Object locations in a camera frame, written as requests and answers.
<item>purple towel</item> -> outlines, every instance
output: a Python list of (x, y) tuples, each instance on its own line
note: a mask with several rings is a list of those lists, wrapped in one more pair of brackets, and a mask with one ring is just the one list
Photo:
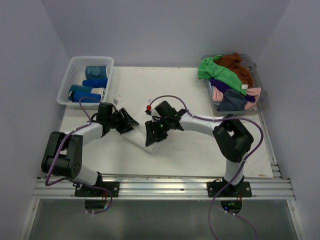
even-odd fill
[[(210, 83), (211, 83), (212, 86), (215, 86), (223, 94), (225, 94), (227, 90), (232, 89), (231, 87), (229, 87), (224, 82), (219, 81), (219, 80), (217, 80), (217, 79), (215, 79), (213, 77), (210, 78)], [(248, 94), (244, 96), (244, 99), (247, 100), (248, 102), (251, 102), (251, 103), (254, 103), (256, 101), (254, 96), (250, 96)]]

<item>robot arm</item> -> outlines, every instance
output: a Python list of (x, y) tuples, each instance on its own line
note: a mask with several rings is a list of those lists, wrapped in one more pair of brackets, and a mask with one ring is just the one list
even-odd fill
[[(52, 174), (67, 177), (86, 185), (100, 187), (101, 175), (82, 164), (83, 146), (95, 139), (102, 138), (111, 129), (116, 129), (120, 134), (124, 134), (138, 125), (138, 122), (124, 108), (116, 110), (111, 103), (100, 103), (96, 120), (92, 120), (87, 127), (72, 134), (64, 143), (62, 150), (66, 153), (58, 153), (59, 156)], [(58, 147), (68, 133), (70, 132), (54, 131), (50, 134), (41, 163), (41, 170), (44, 173), (48, 173)]]
[[(161, 102), (154, 109), (160, 117), (145, 123), (146, 146), (166, 139), (169, 130), (194, 131), (206, 134), (215, 138), (221, 153), (226, 158), (226, 171), (222, 181), (228, 183), (236, 175), (243, 158), (254, 141), (253, 136), (239, 120), (215, 122), (214, 118), (209, 116), (203, 116), (203, 118), (212, 118), (212, 121), (201, 120), (190, 116), (185, 109), (176, 111), (167, 101)], [(242, 169), (237, 178), (231, 182), (231, 185), (239, 188), (243, 179)]]

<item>pink towel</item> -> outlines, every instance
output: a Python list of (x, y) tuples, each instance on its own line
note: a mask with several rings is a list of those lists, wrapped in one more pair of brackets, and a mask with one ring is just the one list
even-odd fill
[[(258, 99), (260, 97), (261, 94), (261, 88), (260, 87), (255, 87), (255, 88), (248, 88), (246, 90), (246, 94), (250, 95), (250, 96), (254, 96), (255, 98), (255, 102), (249, 102), (247, 101), (247, 103), (244, 106), (244, 110), (248, 110), (250, 108), (252, 108), (253, 106), (255, 106), (258, 102)], [(216, 87), (213, 86), (213, 96), (212, 96), (213, 101), (215, 102), (221, 102), (222, 99), (224, 99), (224, 94), (219, 91)]]

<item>green towel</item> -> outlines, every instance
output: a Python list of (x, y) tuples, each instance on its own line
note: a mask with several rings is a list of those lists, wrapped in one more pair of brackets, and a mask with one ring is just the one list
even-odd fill
[(220, 58), (222, 58), (222, 55), (203, 59), (198, 67), (198, 79), (215, 78), (227, 84), (233, 90), (242, 93), (243, 95), (247, 95), (247, 91), (242, 89), (243, 83), (237, 74), (224, 66), (215, 64), (214, 60), (218, 60)]

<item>brown towel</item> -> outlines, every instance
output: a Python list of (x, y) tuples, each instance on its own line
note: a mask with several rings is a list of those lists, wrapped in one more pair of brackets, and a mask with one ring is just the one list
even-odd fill
[(244, 66), (240, 66), (241, 56), (238, 53), (224, 55), (221, 59), (214, 60), (214, 62), (234, 72), (243, 84), (248, 85), (248, 88), (254, 86), (250, 72)]

